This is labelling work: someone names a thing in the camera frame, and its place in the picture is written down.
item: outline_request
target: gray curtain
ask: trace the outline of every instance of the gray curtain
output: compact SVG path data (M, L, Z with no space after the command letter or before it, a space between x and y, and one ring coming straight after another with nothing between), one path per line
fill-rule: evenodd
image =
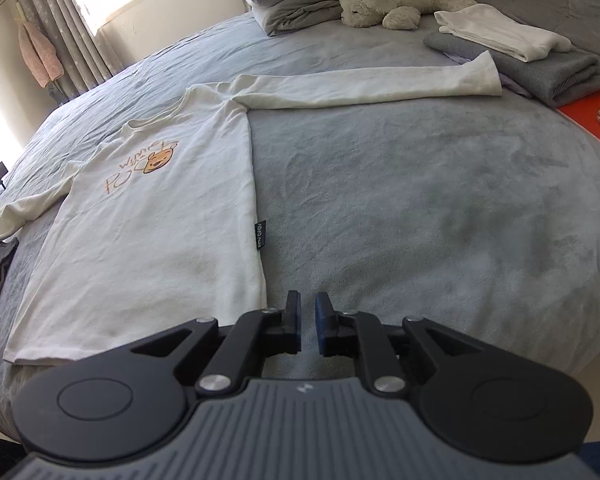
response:
M56 82L72 99L120 72L118 56L104 38L93 37L73 0L18 0L28 22L49 38L64 67Z

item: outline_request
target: mattress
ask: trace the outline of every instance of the mattress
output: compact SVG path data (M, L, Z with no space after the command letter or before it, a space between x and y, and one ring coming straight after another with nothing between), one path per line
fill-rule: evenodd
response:
M68 160L89 156L125 121L156 114L193 83L451 64L422 44L434 28L425 16L415 31L328 22L268 38L250 14L220 23L56 110L12 168L0 210L57 182ZM267 375L351 373L349 360L318 355L313 299L321 290L336 309L391 324L421 314L568 372L600 351L593 136L509 91L258 110L249 119L258 216L267 220L267 300L283 306L289 289L302 293L302 353L269 359ZM13 438L11 399L40 368L7 364L2 350L57 209L18 234L0 298L0 431ZM189 235L186 226L175 235Z

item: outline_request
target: white plush dog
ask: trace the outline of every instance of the white plush dog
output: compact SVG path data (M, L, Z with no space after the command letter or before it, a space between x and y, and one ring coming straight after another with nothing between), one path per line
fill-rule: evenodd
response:
M461 10L475 0L340 0L342 22L349 27L417 28L421 14L436 10Z

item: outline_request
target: white wall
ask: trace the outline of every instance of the white wall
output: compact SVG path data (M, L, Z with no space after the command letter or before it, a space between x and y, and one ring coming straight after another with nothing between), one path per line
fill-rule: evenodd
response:
M243 0L133 0L100 30L120 61L129 66L245 11Z
M56 103L24 64L15 16L13 0L0 6L0 110L18 143L24 146Z

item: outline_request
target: pink towel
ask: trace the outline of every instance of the pink towel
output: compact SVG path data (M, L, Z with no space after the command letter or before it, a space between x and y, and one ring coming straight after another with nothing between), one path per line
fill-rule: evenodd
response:
M18 42L24 63L42 88L64 74L64 67L56 56L51 42L29 22L18 27Z

